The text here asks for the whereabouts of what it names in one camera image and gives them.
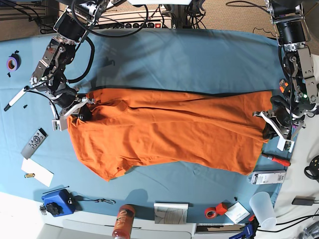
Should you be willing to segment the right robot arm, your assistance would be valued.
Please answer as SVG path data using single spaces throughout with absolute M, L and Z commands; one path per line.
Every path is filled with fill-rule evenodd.
M 90 120 L 92 114 L 88 104 L 93 103 L 71 88 L 86 77 L 91 69 L 94 59 L 95 47 L 88 38 L 88 30 L 98 22 L 102 13 L 106 11 L 106 0 L 65 0 L 66 10 L 54 25 L 56 35 L 47 45 L 42 59 L 30 78 L 30 87 L 25 87 L 25 92 L 44 92 L 53 107 L 55 119 L 71 113 L 83 121 Z M 68 80 L 64 75 L 67 65 L 74 60 L 76 51 L 83 41 L 91 47 L 90 58 L 85 72 L 76 79 Z

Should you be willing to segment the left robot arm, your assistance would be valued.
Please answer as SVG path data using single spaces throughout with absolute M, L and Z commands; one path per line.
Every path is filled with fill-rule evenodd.
M 275 110 L 264 112 L 270 119 L 263 130 L 263 139 L 284 136 L 292 139 L 292 129 L 319 113 L 319 85 L 307 46 L 310 40 L 301 0 L 267 0 L 267 11 L 276 31 L 278 57 L 284 72 L 282 95 L 272 96 Z

